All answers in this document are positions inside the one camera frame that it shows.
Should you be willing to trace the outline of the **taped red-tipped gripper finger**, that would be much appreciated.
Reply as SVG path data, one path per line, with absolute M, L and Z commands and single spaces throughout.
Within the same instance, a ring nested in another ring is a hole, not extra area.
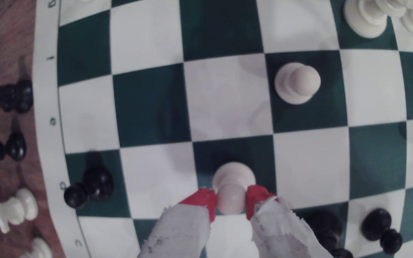
M 216 216 L 216 193 L 199 189 L 164 210 L 144 241 L 139 258 L 199 258 Z
M 283 196 L 261 185 L 246 191 L 246 218 L 261 258 L 332 258 L 307 222 L 299 218 Z

